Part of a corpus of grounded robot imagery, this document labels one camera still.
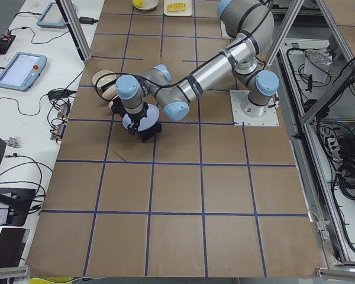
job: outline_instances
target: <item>robotic arm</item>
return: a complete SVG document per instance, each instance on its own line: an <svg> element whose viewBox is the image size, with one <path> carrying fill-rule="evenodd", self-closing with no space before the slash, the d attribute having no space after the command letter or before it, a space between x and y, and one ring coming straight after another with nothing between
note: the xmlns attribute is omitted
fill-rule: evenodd
<svg viewBox="0 0 355 284"><path fill-rule="evenodd" d="M152 94L164 113L178 121L187 115L193 100L229 72L250 90L242 103L244 112L251 117L263 115L279 86L273 72L257 70L255 59L272 35L272 13L258 0L221 0L217 14L234 41L178 83L169 84L171 75L164 65L152 67L140 76L124 75L117 79L118 97L131 119L129 133L135 134L141 119L147 117L144 96Z"/></svg>

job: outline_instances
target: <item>white tray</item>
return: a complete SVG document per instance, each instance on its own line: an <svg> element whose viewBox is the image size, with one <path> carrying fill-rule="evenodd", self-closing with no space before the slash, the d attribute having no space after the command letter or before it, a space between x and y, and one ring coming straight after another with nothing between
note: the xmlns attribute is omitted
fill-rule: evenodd
<svg viewBox="0 0 355 284"><path fill-rule="evenodd" d="M167 10L167 6L172 3L185 3L187 5L187 8L184 11L180 12L169 12ZM193 14L192 0L164 0L163 12L166 16L190 17Z"/></svg>

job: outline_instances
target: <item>black plug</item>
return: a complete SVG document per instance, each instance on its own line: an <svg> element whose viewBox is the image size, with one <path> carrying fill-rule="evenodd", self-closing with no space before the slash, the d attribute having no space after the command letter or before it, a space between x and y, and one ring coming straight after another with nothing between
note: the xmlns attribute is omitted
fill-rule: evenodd
<svg viewBox="0 0 355 284"><path fill-rule="evenodd" d="M94 18L88 18L88 17L80 17L79 18L79 23L81 23L81 24L93 25L94 23L96 23L98 21L99 20L96 20Z"/></svg>

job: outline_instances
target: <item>monitor stand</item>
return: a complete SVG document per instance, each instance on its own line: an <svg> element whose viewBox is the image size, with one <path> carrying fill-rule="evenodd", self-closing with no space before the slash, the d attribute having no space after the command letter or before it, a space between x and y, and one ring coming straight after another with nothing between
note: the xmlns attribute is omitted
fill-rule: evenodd
<svg viewBox="0 0 355 284"><path fill-rule="evenodd" d="M9 207L0 209L6 215L5 225L23 226L35 195L35 189L0 188L0 208Z"/></svg>

